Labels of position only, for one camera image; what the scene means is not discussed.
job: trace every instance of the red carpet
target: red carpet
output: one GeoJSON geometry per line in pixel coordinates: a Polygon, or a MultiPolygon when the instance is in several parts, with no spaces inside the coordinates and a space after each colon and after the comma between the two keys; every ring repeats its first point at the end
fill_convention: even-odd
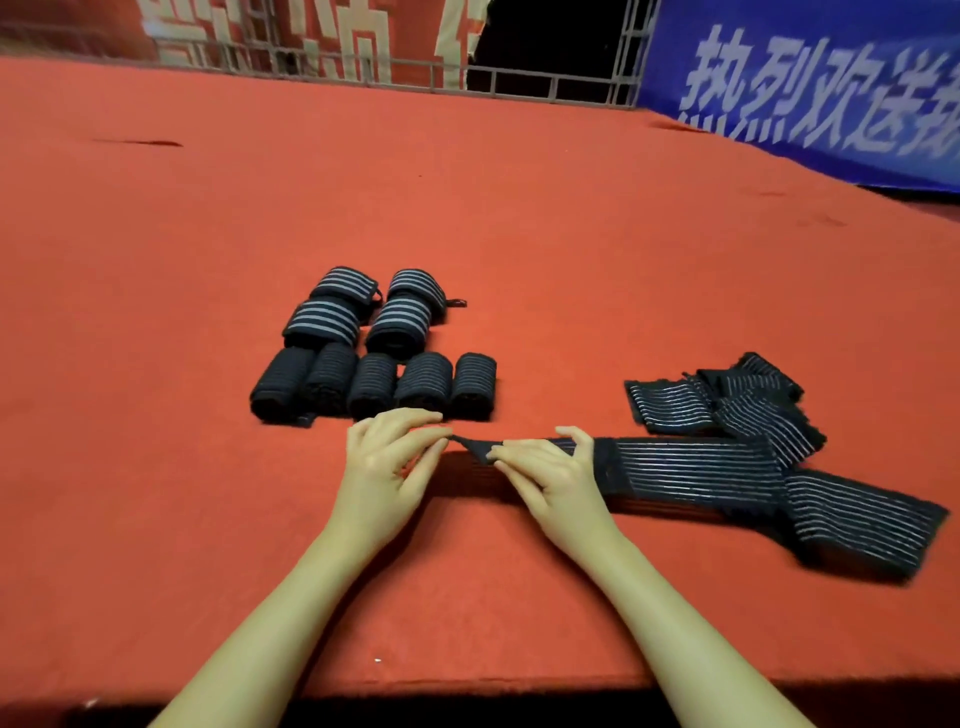
{"type": "MultiPolygon", "coordinates": [[[[247,394],[330,266],[469,301],[495,422],[642,434],[624,378],[756,350],[824,470],[960,509],[960,227],[642,112],[0,61],[0,702],[163,700],[324,523],[347,424],[247,394]],[[167,140],[181,147],[97,140],[167,140]]],[[[649,683],[527,514],[451,497],[348,605],[310,694],[649,683]]],[[[748,531],[618,516],[781,681],[960,673],[960,529],[907,588],[748,531]]]]}

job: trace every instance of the metal fence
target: metal fence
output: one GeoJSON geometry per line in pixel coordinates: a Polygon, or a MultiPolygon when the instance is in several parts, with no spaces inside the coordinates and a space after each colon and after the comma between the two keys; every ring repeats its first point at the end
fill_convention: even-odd
{"type": "MultiPolygon", "coordinates": [[[[178,65],[178,67],[203,72],[318,84],[359,85],[427,93],[542,101],[548,104],[632,109],[636,104],[659,3],[660,0],[627,1],[613,70],[609,78],[528,71],[519,68],[451,64],[442,61],[417,61],[340,52],[327,53],[316,50],[308,54],[303,48],[285,47],[278,43],[280,33],[277,31],[276,13],[273,2],[270,0],[243,2],[245,22],[242,42],[150,36],[146,38],[146,42],[152,42],[154,45],[154,58],[142,60],[114,53],[111,49],[118,45],[115,42],[118,38],[98,29],[0,22],[0,54],[52,56],[138,67],[166,68],[170,67],[170,64],[161,60],[161,49],[165,45],[175,45],[186,49],[190,59],[189,65],[178,65]],[[644,2],[646,12],[638,28],[636,23],[640,18],[639,9],[644,2]],[[327,59],[341,63],[344,68],[352,66],[352,71],[337,78],[321,75],[319,66],[327,59]],[[424,69],[425,81],[410,84],[398,83],[393,81],[393,74],[391,74],[391,80],[388,83],[381,82],[377,73],[380,64],[389,64],[390,68],[424,69]],[[470,74],[489,77],[489,87],[486,83],[481,84],[484,87],[483,90],[444,87],[444,72],[451,69],[467,74],[464,78],[470,74]],[[546,96],[520,96],[498,92],[497,82],[509,76],[548,80],[545,82],[549,84],[546,96]],[[574,85],[605,86],[606,101],[596,103],[568,98],[570,89],[574,85]]],[[[139,38],[138,41],[143,43],[145,39],[139,38]]]]}

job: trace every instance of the forearm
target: forearm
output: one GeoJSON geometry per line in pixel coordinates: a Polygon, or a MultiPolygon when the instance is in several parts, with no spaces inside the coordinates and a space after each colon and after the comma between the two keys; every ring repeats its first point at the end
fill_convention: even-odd
{"type": "Polygon", "coordinates": [[[627,623],[684,728],[809,728],[625,538],[585,569],[627,623]]]}
{"type": "Polygon", "coordinates": [[[277,725],[337,602],[364,566],[321,534],[154,725],[277,725]]]}

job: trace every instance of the black elastic strap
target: black elastic strap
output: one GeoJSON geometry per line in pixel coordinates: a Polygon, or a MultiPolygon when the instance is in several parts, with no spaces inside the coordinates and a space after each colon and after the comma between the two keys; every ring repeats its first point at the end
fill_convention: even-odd
{"type": "Polygon", "coordinates": [[[265,423],[290,424],[304,410],[300,385],[317,353],[309,349],[281,349],[250,393],[250,410],[265,423]]]}
{"type": "Polygon", "coordinates": [[[450,417],[485,422],[496,397],[496,361],[482,353],[465,353],[457,359],[450,392],[450,417]]]}
{"type": "Polygon", "coordinates": [[[396,405],[445,412],[452,380],[453,365],[443,354],[419,353],[407,363],[396,384],[396,405]]]}
{"type": "Polygon", "coordinates": [[[377,282],[365,273],[345,265],[331,268],[310,293],[311,299],[332,296],[347,303],[360,321],[368,321],[378,304],[377,282]]]}
{"type": "Polygon", "coordinates": [[[314,361],[303,381],[304,398],[322,417],[343,417],[347,414],[347,394],[357,355],[346,344],[327,344],[314,361]]]}
{"type": "Polygon", "coordinates": [[[626,381],[624,386],[634,421],[650,432],[697,435],[717,427],[706,391],[694,377],[626,381]]]}
{"type": "Polygon", "coordinates": [[[420,268],[404,268],[394,273],[387,289],[387,301],[394,296],[416,296],[430,306],[433,323],[446,316],[446,294],[436,279],[420,268]]]}
{"type": "Polygon", "coordinates": [[[305,301],[297,306],[283,330],[288,347],[319,351],[331,341],[356,346],[360,321],[356,311],[345,301],[324,297],[305,301]]]}
{"type": "Polygon", "coordinates": [[[396,388],[396,361],[388,354],[369,353],[357,364],[347,411],[356,420],[366,420],[386,412],[394,406],[396,388]]]}
{"type": "Polygon", "coordinates": [[[808,562],[853,556],[895,579],[913,576],[948,510],[814,470],[786,477],[787,511],[808,562]]]}
{"type": "MultiPolygon", "coordinates": [[[[451,436],[483,464],[499,442],[451,436]]],[[[569,438],[550,442],[572,455],[569,438]]],[[[719,514],[772,516],[783,504],[783,475],[765,441],[720,438],[600,437],[593,441],[593,475],[605,496],[695,506],[719,514]]]]}
{"type": "Polygon", "coordinates": [[[416,296],[391,297],[367,334],[367,351],[407,361],[426,348],[430,306],[416,296]]]}
{"type": "Polygon", "coordinates": [[[752,391],[717,403],[715,417],[730,435],[740,439],[765,437],[782,468],[802,463],[827,442],[806,415],[789,401],[774,401],[752,391]]]}
{"type": "Polygon", "coordinates": [[[800,401],[800,397],[804,395],[804,388],[800,384],[756,352],[743,354],[731,369],[741,369],[756,375],[775,376],[783,382],[790,394],[790,399],[793,401],[800,401]]]}

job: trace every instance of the blue banner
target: blue banner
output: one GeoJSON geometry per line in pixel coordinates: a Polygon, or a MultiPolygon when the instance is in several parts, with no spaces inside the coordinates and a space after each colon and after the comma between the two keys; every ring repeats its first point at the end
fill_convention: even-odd
{"type": "Polygon", "coordinates": [[[960,192],[960,0],[661,0],[637,105],[848,182],[960,192]]]}

